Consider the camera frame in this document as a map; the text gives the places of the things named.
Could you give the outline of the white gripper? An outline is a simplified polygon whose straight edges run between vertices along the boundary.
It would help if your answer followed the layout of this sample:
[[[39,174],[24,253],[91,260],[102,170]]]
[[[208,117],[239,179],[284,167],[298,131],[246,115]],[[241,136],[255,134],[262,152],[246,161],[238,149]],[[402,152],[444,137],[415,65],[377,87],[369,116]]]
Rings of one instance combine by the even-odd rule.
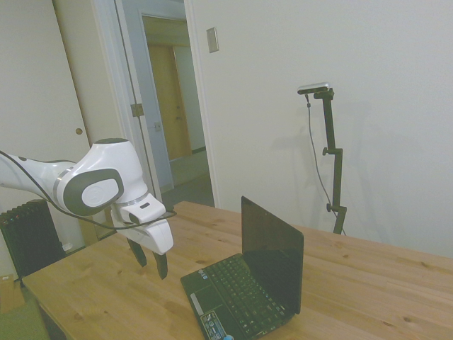
[[[165,208],[120,208],[111,210],[113,226],[127,237],[127,242],[141,267],[147,265],[147,258],[142,246],[152,250],[159,277],[163,280],[168,275],[166,252],[173,246],[171,228],[162,217]]]

